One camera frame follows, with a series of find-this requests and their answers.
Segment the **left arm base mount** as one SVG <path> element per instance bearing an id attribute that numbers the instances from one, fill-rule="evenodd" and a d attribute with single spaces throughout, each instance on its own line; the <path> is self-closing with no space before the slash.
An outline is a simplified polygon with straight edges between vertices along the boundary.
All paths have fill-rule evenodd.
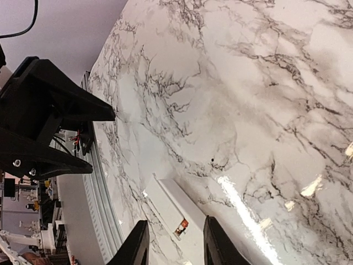
<path id="1" fill-rule="evenodd" d="M 50 146 L 77 157 L 90 153 L 93 142 L 92 121 L 64 120 L 55 132 Z"/>

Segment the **white remote control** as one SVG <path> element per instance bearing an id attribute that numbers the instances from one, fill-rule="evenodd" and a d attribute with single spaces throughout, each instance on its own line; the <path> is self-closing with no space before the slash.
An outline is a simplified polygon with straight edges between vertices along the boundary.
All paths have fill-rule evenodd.
<path id="1" fill-rule="evenodd" d="M 145 189 L 147 203 L 182 251 L 187 264 L 204 264 L 203 229 L 206 215 L 171 178 L 152 177 Z M 178 237 L 175 230 L 186 219 L 189 225 Z"/>

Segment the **orange battery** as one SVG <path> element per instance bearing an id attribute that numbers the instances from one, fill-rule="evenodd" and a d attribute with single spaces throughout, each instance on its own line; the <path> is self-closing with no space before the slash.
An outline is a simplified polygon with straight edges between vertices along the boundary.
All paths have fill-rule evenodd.
<path id="1" fill-rule="evenodd" d="M 185 230 L 187 229 L 188 225 L 189 225 L 189 222 L 186 219 L 183 219 L 182 222 L 177 227 L 177 229 L 175 230 L 175 234 L 178 237 L 180 237 L 180 235 L 185 232 Z"/>

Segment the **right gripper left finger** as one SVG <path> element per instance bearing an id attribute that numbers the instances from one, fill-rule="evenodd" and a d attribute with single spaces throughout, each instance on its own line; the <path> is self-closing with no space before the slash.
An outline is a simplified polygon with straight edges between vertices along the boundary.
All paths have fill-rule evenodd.
<path id="1" fill-rule="evenodd" d="M 107 265 L 148 265 L 149 226 L 140 220 Z"/>

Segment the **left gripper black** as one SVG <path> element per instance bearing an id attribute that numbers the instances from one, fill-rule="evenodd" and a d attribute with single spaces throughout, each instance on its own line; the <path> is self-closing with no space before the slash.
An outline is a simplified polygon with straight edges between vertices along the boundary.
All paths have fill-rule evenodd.
<path id="1" fill-rule="evenodd" d="M 47 179 L 93 167 L 49 145 L 63 119 L 113 121 L 113 107 L 85 91 L 52 61 L 26 57 L 1 88 L 1 169 Z"/>

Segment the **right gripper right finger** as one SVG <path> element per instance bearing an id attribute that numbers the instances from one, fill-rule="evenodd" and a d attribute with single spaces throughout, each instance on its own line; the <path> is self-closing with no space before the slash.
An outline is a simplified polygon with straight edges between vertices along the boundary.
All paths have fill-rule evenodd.
<path id="1" fill-rule="evenodd" d="M 237 250 L 218 220 L 207 216 L 204 229 L 204 264 L 206 265 L 250 265 Z"/>

